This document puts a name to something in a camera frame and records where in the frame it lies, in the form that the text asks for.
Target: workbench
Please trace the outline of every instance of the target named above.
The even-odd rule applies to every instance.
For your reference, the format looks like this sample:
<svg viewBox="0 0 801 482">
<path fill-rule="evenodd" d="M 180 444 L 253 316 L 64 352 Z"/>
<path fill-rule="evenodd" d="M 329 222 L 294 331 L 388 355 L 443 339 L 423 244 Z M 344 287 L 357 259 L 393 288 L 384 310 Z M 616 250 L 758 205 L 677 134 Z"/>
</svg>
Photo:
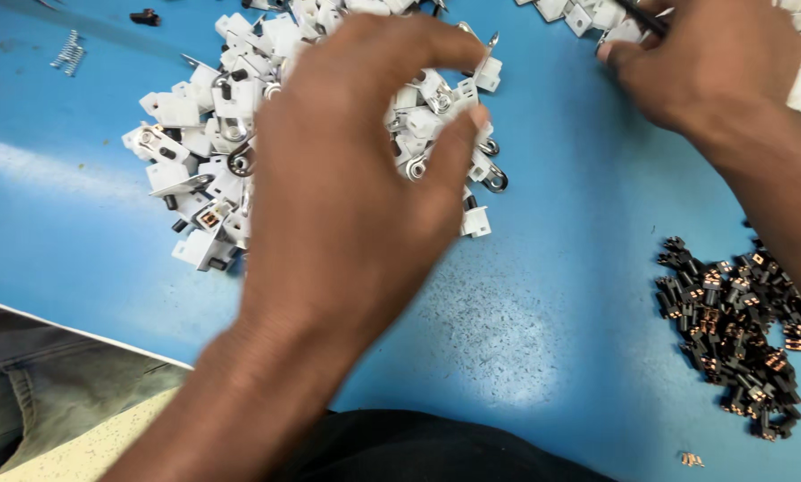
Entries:
<svg viewBox="0 0 801 482">
<path fill-rule="evenodd" d="M 152 120 L 141 96 L 188 79 L 181 52 L 216 63 L 219 16 L 260 12 L 65 2 L 0 0 L 0 303 L 191 364 L 235 315 L 242 265 L 201 273 L 171 258 L 185 235 L 120 137 Z M 331 409 L 489 424 L 621 480 L 801 480 L 801 424 L 776 444 L 751 437 L 657 313 L 665 237 L 708 261 L 750 249 L 725 183 L 644 120 L 593 38 L 510 0 L 449 7 L 446 21 L 501 32 L 502 85 L 484 103 L 510 184 L 476 186 L 493 234 L 457 241 Z M 162 25 L 131 23 L 143 8 Z M 72 28 L 88 51 L 75 78 L 49 66 Z M 801 354 L 791 358 L 801 394 Z M 706 468 L 681 465 L 683 451 Z"/>
</svg>

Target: right hand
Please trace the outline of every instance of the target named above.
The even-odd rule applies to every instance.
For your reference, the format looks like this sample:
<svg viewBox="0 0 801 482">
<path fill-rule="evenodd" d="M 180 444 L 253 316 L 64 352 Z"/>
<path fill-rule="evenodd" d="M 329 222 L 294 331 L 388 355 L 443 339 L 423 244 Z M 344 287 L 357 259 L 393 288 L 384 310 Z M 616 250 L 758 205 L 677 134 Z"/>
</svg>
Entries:
<svg viewBox="0 0 801 482">
<path fill-rule="evenodd" d="M 653 15 L 674 7 L 666 38 L 613 41 L 598 58 L 617 73 L 648 120 L 692 142 L 731 123 L 783 112 L 801 64 L 791 14 L 769 0 L 643 0 Z"/>
</svg>

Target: pile of black components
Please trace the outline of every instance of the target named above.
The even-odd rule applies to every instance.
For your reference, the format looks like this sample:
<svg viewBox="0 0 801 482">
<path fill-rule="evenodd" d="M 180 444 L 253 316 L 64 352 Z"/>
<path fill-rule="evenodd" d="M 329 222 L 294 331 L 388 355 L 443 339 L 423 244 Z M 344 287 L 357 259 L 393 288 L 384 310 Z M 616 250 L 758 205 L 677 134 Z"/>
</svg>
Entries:
<svg viewBox="0 0 801 482">
<path fill-rule="evenodd" d="M 782 348 L 767 343 L 771 323 L 784 330 L 784 348 L 801 352 L 801 296 L 791 277 L 754 240 L 755 252 L 701 262 L 680 237 L 669 237 L 658 263 L 676 271 L 656 280 L 663 318 L 674 320 L 680 345 L 708 383 L 727 388 L 721 407 L 751 418 L 750 432 L 788 438 L 801 419 L 797 373 Z"/>
</svg>

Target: dirt spot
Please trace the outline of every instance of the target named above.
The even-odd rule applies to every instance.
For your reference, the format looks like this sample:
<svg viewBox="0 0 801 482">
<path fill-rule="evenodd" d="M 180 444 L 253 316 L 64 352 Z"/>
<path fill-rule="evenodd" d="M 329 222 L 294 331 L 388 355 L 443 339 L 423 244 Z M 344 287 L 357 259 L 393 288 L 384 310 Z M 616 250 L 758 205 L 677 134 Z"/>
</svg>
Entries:
<svg viewBox="0 0 801 482">
<path fill-rule="evenodd" d="M 7 40 L 2 40 L 0 42 L 0 50 L 3 53 L 8 53 L 12 51 L 17 46 L 17 41 L 13 38 L 8 38 Z"/>
</svg>

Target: fingernail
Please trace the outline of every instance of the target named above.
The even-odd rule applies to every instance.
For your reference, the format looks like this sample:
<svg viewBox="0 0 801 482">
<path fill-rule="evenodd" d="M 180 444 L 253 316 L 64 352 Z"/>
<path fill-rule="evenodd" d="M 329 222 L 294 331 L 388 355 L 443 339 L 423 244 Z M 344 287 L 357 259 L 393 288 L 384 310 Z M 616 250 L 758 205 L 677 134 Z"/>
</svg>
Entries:
<svg viewBox="0 0 801 482">
<path fill-rule="evenodd" d="M 490 122 L 490 111 L 484 106 L 484 104 L 478 104 L 472 107 L 469 110 L 469 116 L 471 117 L 471 121 L 475 123 L 475 127 L 478 130 L 483 129 L 487 126 L 487 123 Z"/>
<path fill-rule="evenodd" d="M 605 44 L 602 44 L 600 48 L 597 49 L 597 59 L 599 59 L 599 61 L 602 63 L 606 63 L 606 61 L 609 60 L 609 54 L 611 51 L 612 45 L 610 43 L 606 42 Z"/>
</svg>

